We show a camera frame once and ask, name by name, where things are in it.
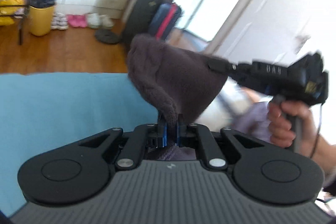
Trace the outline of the person's right forearm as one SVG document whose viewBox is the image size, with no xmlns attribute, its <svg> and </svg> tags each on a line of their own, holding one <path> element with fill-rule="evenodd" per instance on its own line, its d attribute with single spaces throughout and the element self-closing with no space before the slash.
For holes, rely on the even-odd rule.
<svg viewBox="0 0 336 224">
<path fill-rule="evenodd" d="M 324 171 L 323 191 L 335 196 L 335 145 L 329 144 L 323 137 L 319 136 L 312 159 Z"/>
</svg>

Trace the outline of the person's right hand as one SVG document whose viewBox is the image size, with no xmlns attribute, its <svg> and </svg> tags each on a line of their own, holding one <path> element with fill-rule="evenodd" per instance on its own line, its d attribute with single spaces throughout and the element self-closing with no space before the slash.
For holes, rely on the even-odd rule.
<svg viewBox="0 0 336 224">
<path fill-rule="evenodd" d="M 301 101 L 284 101 L 280 105 L 273 102 L 269 104 L 268 119 L 270 121 L 271 143 L 281 148 L 288 148 L 297 140 L 294 125 L 285 115 L 301 119 L 302 136 L 299 153 L 312 158 L 321 144 L 321 136 L 315 127 L 310 108 Z"/>
</svg>

